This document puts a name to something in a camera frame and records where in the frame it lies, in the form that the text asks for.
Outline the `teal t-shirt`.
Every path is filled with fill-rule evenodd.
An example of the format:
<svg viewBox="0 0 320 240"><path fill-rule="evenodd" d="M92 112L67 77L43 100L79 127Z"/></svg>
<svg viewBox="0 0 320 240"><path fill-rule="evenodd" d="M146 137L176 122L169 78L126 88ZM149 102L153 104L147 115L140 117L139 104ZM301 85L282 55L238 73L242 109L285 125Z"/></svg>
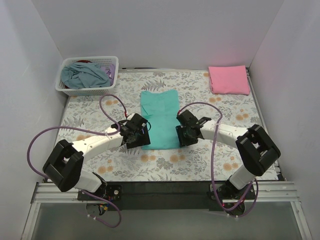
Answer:
<svg viewBox="0 0 320 240"><path fill-rule="evenodd" d="M174 89L162 93L143 91L140 95L140 112L148 120L150 144L143 150L172 150L180 147L176 126L180 110L178 92Z"/></svg>

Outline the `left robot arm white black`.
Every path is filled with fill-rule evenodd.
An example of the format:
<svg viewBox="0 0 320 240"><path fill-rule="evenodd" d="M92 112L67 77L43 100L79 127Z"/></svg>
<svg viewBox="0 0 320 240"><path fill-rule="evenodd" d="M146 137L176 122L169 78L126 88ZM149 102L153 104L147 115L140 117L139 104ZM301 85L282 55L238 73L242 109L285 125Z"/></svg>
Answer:
<svg viewBox="0 0 320 240"><path fill-rule="evenodd" d="M42 170L59 188L67 192L72 188L85 190L95 200L107 197L108 183L97 173L83 169L85 162L113 148L127 149L149 145L148 120L138 113L112 124L101 135L68 142L60 140L53 148Z"/></svg>

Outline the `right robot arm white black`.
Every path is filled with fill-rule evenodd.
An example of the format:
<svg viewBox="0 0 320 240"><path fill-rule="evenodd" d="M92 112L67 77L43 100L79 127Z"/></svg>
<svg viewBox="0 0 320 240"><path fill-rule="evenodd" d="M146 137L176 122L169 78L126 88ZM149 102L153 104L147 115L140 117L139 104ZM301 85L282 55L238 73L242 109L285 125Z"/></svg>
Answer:
<svg viewBox="0 0 320 240"><path fill-rule="evenodd" d="M198 119L189 110L179 112L176 127L179 146L187 147L199 139L213 140L236 148L242 166L217 189L220 197L237 199L245 192L255 177L261 177L280 158L281 152L264 128L258 124L251 127L235 127L220 123L209 117Z"/></svg>

